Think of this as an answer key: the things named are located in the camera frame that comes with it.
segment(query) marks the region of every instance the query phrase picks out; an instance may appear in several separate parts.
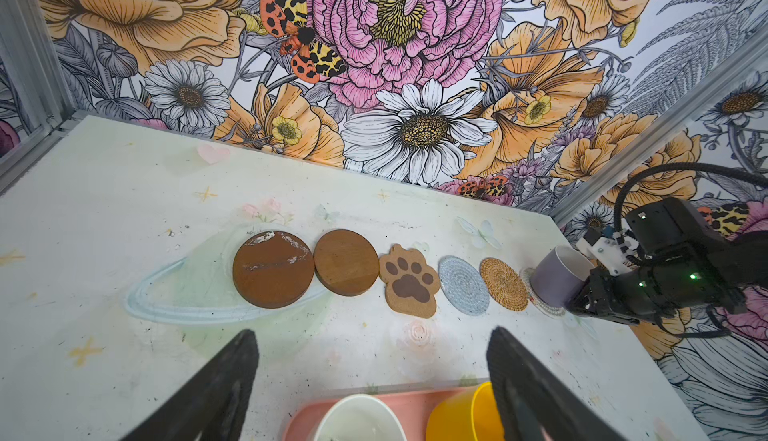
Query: paw print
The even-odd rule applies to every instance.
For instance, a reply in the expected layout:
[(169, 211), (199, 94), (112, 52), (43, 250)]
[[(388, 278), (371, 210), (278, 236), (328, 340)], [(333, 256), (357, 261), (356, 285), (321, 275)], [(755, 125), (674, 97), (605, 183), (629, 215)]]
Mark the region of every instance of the paw print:
[(440, 278), (420, 251), (395, 244), (379, 260), (379, 275), (387, 284), (385, 298), (394, 311), (419, 317), (435, 314)]

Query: yellow cup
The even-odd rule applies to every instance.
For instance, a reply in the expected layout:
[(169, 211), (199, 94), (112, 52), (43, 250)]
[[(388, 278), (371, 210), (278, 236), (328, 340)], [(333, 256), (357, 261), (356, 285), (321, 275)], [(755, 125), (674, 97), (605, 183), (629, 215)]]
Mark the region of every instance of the yellow cup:
[(491, 383), (456, 394), (429, 415), (426, 441), (504, 441)]

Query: purple cup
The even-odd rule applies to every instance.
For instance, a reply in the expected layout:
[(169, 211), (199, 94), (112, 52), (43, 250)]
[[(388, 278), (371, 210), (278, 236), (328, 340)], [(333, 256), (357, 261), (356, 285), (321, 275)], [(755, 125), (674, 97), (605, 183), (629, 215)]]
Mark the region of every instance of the purple cup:
[(531, 288), (552, 307), (564, 307), (589, 278), (594, 265), (570, 246), (549, 251), (531, 275)]

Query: cup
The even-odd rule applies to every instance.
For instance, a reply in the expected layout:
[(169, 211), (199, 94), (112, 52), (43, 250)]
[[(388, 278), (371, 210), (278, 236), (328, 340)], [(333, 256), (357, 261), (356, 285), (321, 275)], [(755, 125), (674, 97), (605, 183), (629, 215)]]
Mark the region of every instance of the cup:
[(504, 441), (491, 383), (466, 389), (449, 397), (432, 411), (426, 441)]
[(594, 265), (584, 254), (566, 245), (549, 251), (531, 275), (531, 288), (552, 307), (564, 307), (589, 278)]
[(406, 441), (406, 434), (384, 402), (353, 394), (331, 407), (307, 441)]

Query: white cup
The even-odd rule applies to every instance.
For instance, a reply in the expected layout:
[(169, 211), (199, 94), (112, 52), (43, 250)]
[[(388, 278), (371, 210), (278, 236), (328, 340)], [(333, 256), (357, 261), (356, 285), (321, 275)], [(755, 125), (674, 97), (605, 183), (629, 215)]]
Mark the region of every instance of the white cup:
[(354, 394), (334, 404), (307, 441), (406, 441), (406, 434), (382, 401)]

